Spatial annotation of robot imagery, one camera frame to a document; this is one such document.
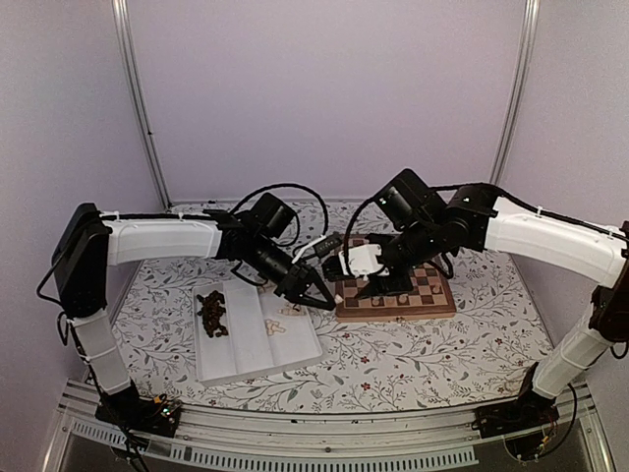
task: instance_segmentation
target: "wooden chessboard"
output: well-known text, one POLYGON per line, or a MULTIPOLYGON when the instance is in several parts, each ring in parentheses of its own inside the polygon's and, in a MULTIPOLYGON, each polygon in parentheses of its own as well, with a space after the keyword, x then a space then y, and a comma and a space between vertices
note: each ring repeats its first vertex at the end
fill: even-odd
MULTIPOLYGON (((357 235, 350 247, 365 244, 357 235)), ((336 305, 339 322, 389 322, 401 320, 430 320, 452 318, 456 306, 450 285, 443 275, 430 265, 411 270, 413 291, 408 294, 356 299, 359 290, 368 283, 362 279, 335 282, 335 293, 343 298, 336 305)))

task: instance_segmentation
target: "white tray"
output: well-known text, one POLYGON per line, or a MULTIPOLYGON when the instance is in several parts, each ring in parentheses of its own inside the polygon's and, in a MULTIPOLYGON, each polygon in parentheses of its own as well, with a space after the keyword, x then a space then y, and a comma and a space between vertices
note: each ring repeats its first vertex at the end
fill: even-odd
POLYGON ((241 280, 229 280, 193 289, 197 379, 205 386, 269 376, 316 364, 323 354, 310 313, 291 310, 292 304, 241 280), (197 316, 197 295, 218 290, 225 296, 227 313, 221 322, 229 335, 210 338, 197 316))

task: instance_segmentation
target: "black cable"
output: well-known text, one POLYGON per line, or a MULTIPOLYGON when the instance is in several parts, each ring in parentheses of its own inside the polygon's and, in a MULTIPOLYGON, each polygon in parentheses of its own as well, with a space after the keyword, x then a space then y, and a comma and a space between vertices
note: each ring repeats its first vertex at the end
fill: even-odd
POLYGON ((616 354, 616 351, 613 349, 613 346, 609 346, 609 350, 611 351, 611 355, 620 360, 627 357, 627 353, 629 353, 629 342, 625 342, 625 350, 622 351, 622 354, 616 354))
POLYGON ((371 203, 373 202, 373 197, 366 199, 362 202, 350 218, 349 223, 347 223, 347 228, 345 229, 345 236, 343 237, 343 261, 345 261, 345 270, 347 274, 351 277, 354 276, 352 270, 350 269, 350 235, 352 233, 352 228, 354 227, 354 223, 360 216, 361 212, 371 203))
POLYGON ((601 228, 599 226, 596 226, 595 224, 588 223, 587 221, 583 221, 581 219, 577 219, 577 218, 574 218, 572 216, 567 216, 565 214, 556 213, 554 211, 548 211, 547 209, 543 209, 543 208, 542 208, 542 210, 539 210, 536 206, 532 206, 530 204, 527 204, 526 202, 524 202, 524 201, 518 199, 517 197, 515 197, 514 195, 511 195, 506 190, 503 190, 500 187, 497 187, 495 185, 486 184, 486 183, 469 183, 469 184, 444 185, 444 186, 440 186, 440 187, 430 187, 430 189, 434 190, 435 192, 448 192, 448 191, 452 191, 452 190, 458 190, 461 187, 468 186, 468 185, 477 185, 477 186, 491 187, 491 188, 495 189, 498 192, 498 195, 500 197, 506 198, 507 200, 511 201, 512 203, 514 203, 518 207, 522 207, 522 208, 524 208, 524 209, 526 209, 528 211, 531 211, 533 213, 539 213, 540 216, 547 216, 549 218, 556 219, 558 221, 562 221, 564 223, 574 224, 576 226, 581 226, 581 227, 584 227, 584 228, 588 228, 588 229, 596 231, 596 232, 598 232, 600 234, 605 234, 607 236, 611 236, 612 238, 619 239, 619 240, 624 241, 625 243, 629 244, 629 238, 627 238, 626 236, 624 236, 622 234, 613 233, 613 232, 611 232, 611 231, 609 231, 607 229, 604 229, 604 228, 601 228))
POLYGON ((275 243, 278 248, 288 248, 289 246, 293 246, 297 240, 299 239, 300 233, 302 232, 302 223, 299 220, 299 215, 295 218, 295 223, 297 224, 297 231, 295 232, 295 237, 290 240, 288 243, 275 243))
POLYGON ((568 425, 568 429, 566 430, 565 435, 563 435, 563 437, 561 438, 561 440, 559 440, 557 445, 553 449, 540 454, 540 456, 538 457, 539 459, 541 459, 542 457, 547 457, 548 455, 558 450, 561 447, 561 445, 566 442, 566 440, 568 439, 568 436, 570 436, 570 433, 572 432, 572 429, 574 428, 574 424, 577 421, 577 403, 578 403, 577 391, 574 389, 574 386, 572 386, 571 383, 569 383, 568 386, 570 387, 570 390, 572 390, 572 399, 573 399, 572 419, 570 420, 570 425, 568 425))
POLYGON ((238 278, 240 278, 243 282, 247 282, 250 285, 253 285, 254 287, 263 287, 264 284, 266 284, 266 282, 268 282, 268 278, 265 278, 262 281, 255 281, 255 280, 251 280, 250 278, 246 277, 245 275, 242 275, 241 273, 238 272, 238 269, 240 267, 242 267, 242 265, 243 265, 242 261, 238 262, 236 264, 236 266, 230 270, 230 272, 232 272, 234 275, 236 275, 238 278))
POLYGON ((448 255, 445 253, 441 253, 441 260, 443 261, 445 266, 448 267, 448 271, 444 275, 445 278, 450 279, 454 277, 454 265, 452 264, 452 261, 450 261, 450 258, 448 258, 448 255))
POLYGON ((306 186, 300 185, 300 184, 293 184, 291 182, 282 182, 282 183, 279 183, 279 184, 273 184, 273 185, 267 185, 265 187, 260 187, 259 189, 257 189, 255 191, 251 192, 250 194, 246 195, 232 209, 230 209, 229 212, 234 214, 246 202, 251 200, 256 195, 259 195, 262 192, 267 192, 269 190, 274 190, 274 189, 299 189, 299 190, 304 191, 304 192, 306 192, 308 194, 311 194, 313 197, 315 197, 317 199, 320 207, 321 207, 321 211, 323 212, 323 231, 321 232, 321 234, 327 233, 327 229, 329 227, 329 215, 327 213, 327 205, 323 201, 323 198, 321 197, 321 195, 318 194, 317 192, 315 192, 313 189, 311 189, 309 187, 306 187, 306 186))
POLYGON ((452 262, 445 253, 441 254, 441 259, 443 260, 443 263, 446 265, 448 270, 444 270, 443 267, 437 264, 435 261, 426 261, 426 264, 435 268, 437 272, 439 272, 441 275, 449 280, 454 277, 454 266, 452 265, 452 262))
MULTIPOLYGON (((72 332, 72 337, 75 340, 75 346, 77 347, 77 351, 79 351, 79 354, 81 356, 85 356, 85 352, 84 352, 83 348, 81 347, 79 339, 77 338, 77 335, 76 335, 76 333, 75 333, 73 328, 71 328, 71 332, 72 332)), ((138 449, 138 445, 137 445, 138 439, 135 437, 135 435, 133 433, 131 433, 129 431, 129 428, 124 426, 122 424, 122 422, 119 421, 118 415, 116 415, 114 412, 111 411, 111 409, 109 408, 109 405, 105 401, 105 393, 102 391, 100 383, 98 382, 98 377, 96 376, 96 372, 94 370, 94 367, 89 362, 87 362, 86 364, 87 364, 87 369, 89 370, 89 375, 91 376, 91 378, 92 378, 92 380, 94 382, 94 387, 96 388, 96 392, 98 393, 98 397, 100 398, 101 403, 103 404, 103 406, 107 410, 107 414, 109 415, 109 417, 115 422, 116 426, 118 427, 120 432, 125 437, 125 440, 126 440, 125 441, 125 447, 127 448, 127 452, 129 454, 131 454, 130 448, 132 448, 134 454, 136 455, 136 459, 139 461, 139 463, 143 467, 143 471, 141 471, 141 472, 150 472, 150 470, 148 469, 148 466, 146 465, 146 462, 144 462, 144 459, 143 459, 142 455, 140 454, 140 450, 138 449)), ((135 470, 141 470, 141 469, 137 468, 136 465, 132 461, 133 461, 133 458, 131 458, 131 460, 129 461, 129 463, 132 465, 132 467, 135 470)))

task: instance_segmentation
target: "floral tablecloth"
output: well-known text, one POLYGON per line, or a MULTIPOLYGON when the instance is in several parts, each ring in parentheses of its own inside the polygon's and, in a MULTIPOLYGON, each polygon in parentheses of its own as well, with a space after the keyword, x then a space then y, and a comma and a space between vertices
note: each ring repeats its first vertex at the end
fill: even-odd
MULTIPOLYGON (((300 240, 318 236, 321 213, 316 204, 291 205, 302 218, 300 240)), ((356 206, 330 203, 330 230, 344 231, 356 206)), ((174 210, 200 211, 201 206, 174 210)), ((294 230, 287 231, 286 239, 294 230)), ((368 207, 355 231, 392 228, 377 208, 368 207)), ((166 392, 192 404, 262 411, 435 408, 513 395, 526 368, 551 348, 510 257, 462 251, 450 282, 458 310, 454 318, 339 324, 333 312, 311 310, 324 352, 320 364, 204 387, 196 381, 192 288, 232 278, 232 265, 199 259, 143 263, 114 327, 143 394, 166 392)))

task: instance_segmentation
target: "white wall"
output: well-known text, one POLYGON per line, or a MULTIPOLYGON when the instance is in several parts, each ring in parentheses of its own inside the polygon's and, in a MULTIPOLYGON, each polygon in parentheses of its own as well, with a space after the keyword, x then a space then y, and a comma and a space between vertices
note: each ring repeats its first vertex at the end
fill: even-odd
POLYGON ((131 0, 171 197, 365 197, 406 166, 488 178, 525 3, 131 0))
MULTIPOLYGON (((620 226, 629 219, 629 3, 542 2, 533 63, 503 186, 531 204, 620 226)), ((557 341, 594 284, 520 260, 557 341)), ((618 470, 629 470, 629 361, 588 373, 618 470)))
POLYGON ((66 377, 83 371, 57 310, 34 295, 56 242, 80 202, 156 210, 157 199, 111 2, 3 0, 0 12, 0 470, 22 472, 40 460, 66 377))

